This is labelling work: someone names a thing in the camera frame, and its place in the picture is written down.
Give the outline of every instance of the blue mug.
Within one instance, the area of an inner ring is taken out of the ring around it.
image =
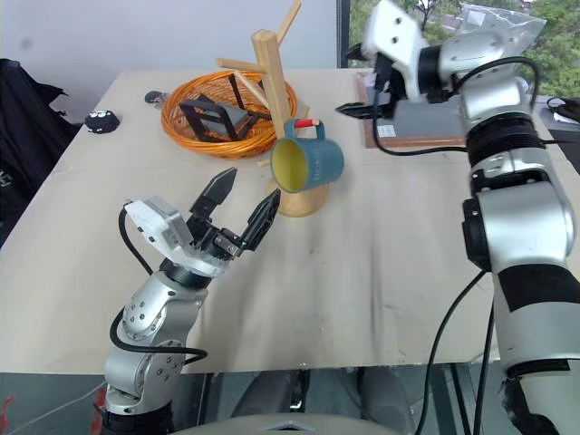
[[[275,142],[270,159],[278,186],[296,193],[338,179],[343,173],[341,147],[324,136],[324,125],[316,125],[316,139],[297,138],[296,119],[284,124],[285,137]]]

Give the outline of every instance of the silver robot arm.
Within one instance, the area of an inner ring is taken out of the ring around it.
[[[184,364],[207,356],[186,348],[189,330],[213,278],[229,261],[255,250],[272,225],[280,191],[266,197],[241,236],[212,225],[209,215],[232,189],[236,169],[215,176],[191,208],[186,222],[160,198],[135,201],[125,212],[165,260],[119,312],[111,326],[116,345],[105,363],[108,383],[103,434],[166,434],[171,400]],[[194,356],[186,360],[186,353]]]
[[[376,60],[378,92],[389,81],[383,118],[403,98],[460,95],[472,194],[463,232],[468,258],[493,274],[504,406],[525,435],[571,435],[580,422],[580,284],[566,264],[575,216],[537,137],[525,85],[513,63],[501,62],[513,43],[488,28],[428,47],[415,21],[381,0],[352,53]],[[372,115],[360,103],[337,110]]]

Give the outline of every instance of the table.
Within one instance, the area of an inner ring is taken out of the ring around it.
[[[240,232],[271,175],[255,158],[185,150],[163,132],[147,91],[201,75],[124,72],[97,106],[121,126],[82,128],[0,251],[0,372],[102,373],[112,318],[147,276],[126,250],[117,215],[128,198],[161,196],[186,213],[205,184],[235,165],[237,182],[215,222]],[[477,273],[466,258],[461,202],[465,155],[413,158],[366,150],[362,126],[334,111],[356,101],[353,70],[288,70],[345,155],[344,174],[311,217],[278,216],[259,249],[215,280],[188,345],[209,351],[190,372],[427,362],[439,322]],[[537,125],[542,134],[548,134]],[[556,171],[580,210],[580,179],[557,146]],[[153,265],[161,258],[130,237]],[[580,276],[580,248],[570,265]],[[483,346],[491,280],[449,322],[437,361],[465,362]]]

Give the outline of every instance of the plastic bag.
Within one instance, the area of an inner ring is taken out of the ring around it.
[[[496,31],[505,38],[505,56],[517,56],[527,50],[542,31],[546,20],[521,12],[495,7],[464,5],[461,25],[456,34]]]

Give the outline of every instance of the orange basket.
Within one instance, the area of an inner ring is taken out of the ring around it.
[[[268,151],[276,140],[274,124],[270,120],[259,119],[248,131],[243,140],[231,141],[213,131],[208,135],[223,139],[221,142],[203,142],[188,124],[179,104],[187,99],[196,99],[201,93],[214,102],[225,102],[237,106],[236,96],[227,79],[233,72],[220,71],[203,75],[178,87],[165,101],[161,111],[163,130],[179,145],[195,152],[203,152],[223,159],[243,159],[254,157]],[[257,83],[261,79],[259,72],[242,72],[248,79]],[[286,83],[290,113],[295,117],[298,101],[292,87]],[[246,109],[269,113],[257,98],[242,83],[238,85],[239,93]]]

